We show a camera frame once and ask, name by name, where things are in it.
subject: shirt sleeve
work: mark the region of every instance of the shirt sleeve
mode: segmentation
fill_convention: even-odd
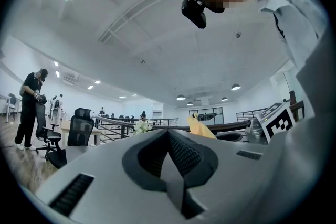
[[[30,87],[33,84],[33,82],[34,82],[34,73],[30,73],[27,76],[27,78],[26,78],[25,82],[23,83],[23,85]]]

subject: white shoe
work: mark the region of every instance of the white shoe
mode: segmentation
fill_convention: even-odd
[[[35,151],[36,150],[36,147],[34,147],[33,145],[31,145],[30,147],[26,147],[25,146],[25,148],[28,149],[28,150],[31,150],[31,151]]]
[[[23,146],[21,145],[21,144],[15,144],[16,145],[16,147],[19,149],[19,150],[23,150],[24,148],[23,148]]]

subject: mesh chair back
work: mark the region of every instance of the mesh chair back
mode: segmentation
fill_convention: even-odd
[[[76,109],[71,118],[68,146],[87,146],[94,127],[90,118],[90,109]]]
[[[36,137],[39,140],[42,140],[44,138],[44,130],[43,127],[47,126],[46,124],[46,107],[43,104],[36,103],[36,119],[37,119],[37,129],[36,129]]]
[[[8,95],[10,97],[10,104],[15,105],[16,104],[16,97],[12,93]]]

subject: wooden floor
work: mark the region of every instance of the wooden floor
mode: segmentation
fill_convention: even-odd
[[[13,124],[10,124],[11,121],[13,121],[12,116],[10,116],[8,123],[6,123],[6,116],[0,116],[0,146],[18,183],[35,193],[39,186],[57,169],[45,160],[45,150],[39,151],[37,155],[36,151],[26,149],[20,151],[17,149],[14,145],[14,138],[20,124],[20,115],[15,115]],[[32,145],[41,147],[44,142],[36,138],[36,126],[37,123],[35,122],[33,135],[31,136]]]

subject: camera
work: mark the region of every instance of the camera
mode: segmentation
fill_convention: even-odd
[[[206,27],[206,17],[204,5],[200,5],[196,0],[184,0],[182,2],[182,14],[192,21],[198,28]]]

